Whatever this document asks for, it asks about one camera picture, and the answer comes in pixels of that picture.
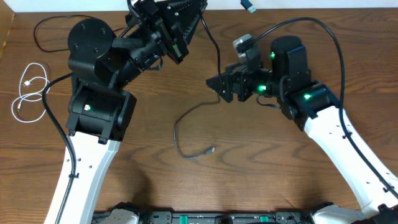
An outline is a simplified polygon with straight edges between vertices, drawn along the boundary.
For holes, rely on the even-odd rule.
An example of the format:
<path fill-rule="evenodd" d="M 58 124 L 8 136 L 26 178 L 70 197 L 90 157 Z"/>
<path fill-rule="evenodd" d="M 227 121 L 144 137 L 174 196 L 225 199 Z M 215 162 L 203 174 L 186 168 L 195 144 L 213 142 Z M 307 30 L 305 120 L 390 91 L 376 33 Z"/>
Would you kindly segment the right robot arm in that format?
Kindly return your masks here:
<path fill-rule="evenodd" d="M 381 162 L 353 127 L 339 99 L 311 78 L 307 52 L 296 36 L 271 44 L 272 68 L 262 66 L 259 48 L 240 52 L 242 62 L 207 80 L 225 101 L 250 96 L 277 99 L 277 108 L 313 139 L 334 163 L 353 191 L 359 210 L 324 203 L 292 223 L 396 223 L 397 177 Z"/>

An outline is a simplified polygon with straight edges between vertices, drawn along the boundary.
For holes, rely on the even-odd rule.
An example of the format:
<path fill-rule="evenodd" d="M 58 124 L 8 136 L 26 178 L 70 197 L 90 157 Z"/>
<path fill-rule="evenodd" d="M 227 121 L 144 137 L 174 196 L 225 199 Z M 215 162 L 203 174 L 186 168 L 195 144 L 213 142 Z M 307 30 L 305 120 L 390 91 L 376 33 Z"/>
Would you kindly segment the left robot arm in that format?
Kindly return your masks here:
<path fill-rule="evenodd" d="M 127 29 L 115 34 L 98 18 L 77 23 L 68 36 L 72 97 L 60 128 L 65 157 L 45 221 L 90 223 L 108 167 L 136 106 L 125 87 L 163 57 L 180 63 L 205 0 L 128 2 Z"/>

